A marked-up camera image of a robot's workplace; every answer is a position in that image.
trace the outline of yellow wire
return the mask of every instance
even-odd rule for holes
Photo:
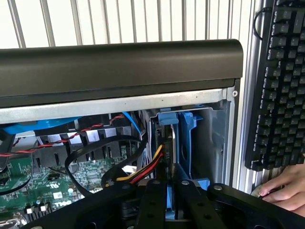
[[[152,161],[159,155],[159,153],[161,152],[161,149],[163,148],[163,145],[160,145],[159,148],[157,149],[156,153],[154,154]],[[123,181],[123,180],[128,180],[136,175],[138,175],[139,173],[143,172],[147,167],[149,167],[152,163],[152,161],[150,163],[148,163],[146,166],[144,166],[142,169],[140,169],[139,171],[127,176],[127,177],[118,177],[116,178],[116,181]]]

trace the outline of hand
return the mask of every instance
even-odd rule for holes
[[[268,195],[282,185],[283,189]],[[305,217],[305,164],[288,166],[280,176],[265,183],[259,194],[263,200]]]

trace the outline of black mechanical keyboard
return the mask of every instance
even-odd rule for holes
[[[304,163],[305,0],[274,2],[245,158],[255,171]]]

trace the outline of screw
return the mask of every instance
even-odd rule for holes
[[[237,95],[238,95],[238,92],[237,91],[233,91],[232,96],[236,97]]]
[[[130,187],[129,187],[129,185],[124,185],[123,187],[122,187],[122,189],[129,189]]]
[[[181,184],[183,184],[183,185],[189,185],[190,183],[189,183],[187,180],[183,180],[183,181],[181,182]]]
[[[223,188],[219,185],[215,185],[214,189],[217,190],[217,191],[221,191]]]

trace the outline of green circuit board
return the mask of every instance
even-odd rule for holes
[[[121,148],[122,157],[106,158],[98,161],[79,163],[79,170],[74,174],[76,180],[87,190],[96,192],[101,190],[101,177],[114,164],[123,161],[126,149]],[[12,159],[8,163],[8,171],[0,174],[0,178],[9,177],[0,191],[10,190],[26,182],[31,175],[31,158]],[[51,203],[53,211],[73,203],[83,196],[76,190],[70,178],[60,175],[56,180],[48,180],[48,175],[54,174],[48,168],[41,168],[41,172],[34,173],[29,184],[20,191],[0,197],[0,213],[24,210],[27,205],[34,205],[37,200]]]

